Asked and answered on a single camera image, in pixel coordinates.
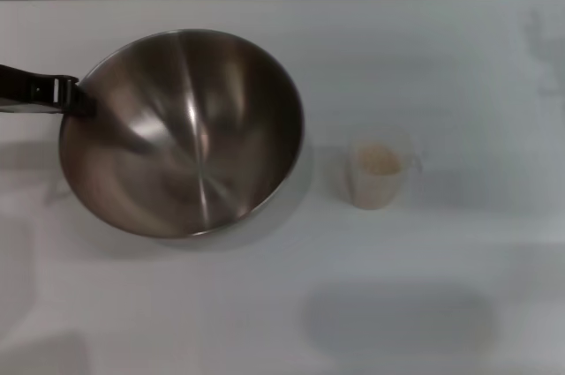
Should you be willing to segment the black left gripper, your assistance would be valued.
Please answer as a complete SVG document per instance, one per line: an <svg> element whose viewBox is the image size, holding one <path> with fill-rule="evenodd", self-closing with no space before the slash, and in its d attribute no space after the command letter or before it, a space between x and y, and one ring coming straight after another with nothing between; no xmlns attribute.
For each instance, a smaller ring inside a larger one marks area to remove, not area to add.
<svg viewBox="0 0 565 375"><path fill-rule="evenodd" d="M2 64L1 112L34 113L33 103L48 113L95 116L96 100L85 93L78 82L67 75L34 77L31 72Z"/></svg>

